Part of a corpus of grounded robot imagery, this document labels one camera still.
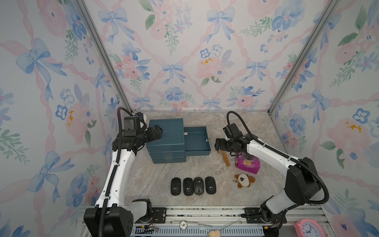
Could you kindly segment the teal drawer cabinet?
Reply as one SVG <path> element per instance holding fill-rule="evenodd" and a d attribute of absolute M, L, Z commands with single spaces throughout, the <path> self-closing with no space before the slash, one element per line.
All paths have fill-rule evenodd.
<path fill-rule="evenodd" d="M 185 163 L 184 120 L 152 119 L 149 126 L 162 128 L 162 138 L 149 142 L 147 150 L 154 164 Z"/>

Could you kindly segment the black computer mouse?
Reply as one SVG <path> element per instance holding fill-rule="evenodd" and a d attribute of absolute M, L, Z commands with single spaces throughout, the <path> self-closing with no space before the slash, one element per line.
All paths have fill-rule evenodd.
<path fill-rule="evenodd" d="M 214 177 L 208 176 L 205 178 L 205 189 L 206 192 L 210 195 L 213 195 L 217 192 L 216 181 Z"/>
<path fill-rule="evenodd" d="M 192 178 L 185 178 L 183 180 L 183 192 L 186 196 L 194 194 L 194 183 Z"/>
<path fill-rule="evenodd" d="M 170 184 L 170 192 L 173 196 L 178 196 L 181 193 L 181 179 L 178 177 L 175 177 L 171 180 Z"/>
<path fill-rule="evenodd" d="M 193 190 L 196 195 L 203 195 L 204 193 L 204 181 L 201 177 L 196 177 L 193 180 Z"/>

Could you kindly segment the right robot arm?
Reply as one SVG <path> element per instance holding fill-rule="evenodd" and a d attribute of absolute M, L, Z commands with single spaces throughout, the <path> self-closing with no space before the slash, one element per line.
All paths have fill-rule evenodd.
<path fill-rule="evenodd" d="M 289 210 L 304 204 L 325 204 L 330 194 L 309 158 L 290 156 L 249 133 L 242 134 L 236 124 L 224 127 L 226 138 L 217 138 L 216 151 L 245 152 L 256 156 L 285 175 L 285 186 L 279 194 L 268 198 L 257 217 L 265 223 L 283 219 Z"/>

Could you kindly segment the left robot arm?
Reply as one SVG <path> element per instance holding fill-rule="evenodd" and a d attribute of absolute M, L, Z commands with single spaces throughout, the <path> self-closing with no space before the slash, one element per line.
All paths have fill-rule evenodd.
<path fill-rule="evenodd" d="M 83 217 L 93 237 L 129 237 L 137 221 L 152 221 L 150 199 L 137 199 L 125 206 L 123 192 L 138 150 L 161 139 L 162 134 L 158 125 L 119 132 L 113 142 L 112 163 L 104 188 L 94 207 L 87 208 Z"/>

